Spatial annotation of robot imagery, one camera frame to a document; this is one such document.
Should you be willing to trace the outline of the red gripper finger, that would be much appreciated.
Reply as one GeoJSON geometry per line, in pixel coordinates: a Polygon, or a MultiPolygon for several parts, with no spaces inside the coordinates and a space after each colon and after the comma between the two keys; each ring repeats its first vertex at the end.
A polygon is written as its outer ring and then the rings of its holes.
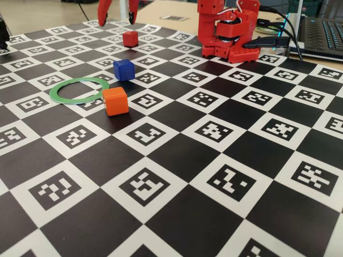
{"type": "Polygon", "coordinates": [[[100,26],[104,26],[107,17],[108,17],[108,10],[112,3],[112,0],[99,0],[98,4],[98,23],[100,26]]]}
{"type": "Polygon", "coordinates": [[[128,0],[129,3],[129,22],[134,24],[137,17],[137,0],[128,0]]]}

